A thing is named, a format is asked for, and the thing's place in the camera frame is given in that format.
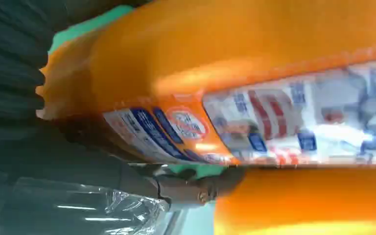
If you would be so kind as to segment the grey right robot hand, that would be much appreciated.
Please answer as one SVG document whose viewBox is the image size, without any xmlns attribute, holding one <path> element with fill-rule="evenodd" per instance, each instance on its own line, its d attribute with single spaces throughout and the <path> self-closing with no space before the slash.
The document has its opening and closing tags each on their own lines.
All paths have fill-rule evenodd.
<svg viewBox="0 0 376 235">
<path fill-rule="evenodd" d="M 70 142 L 36 119 L 0 119 L 0 235 L 150 235 L 168 212 L 227 195 L 245 176 L 156 175 Z"/>
</svg>

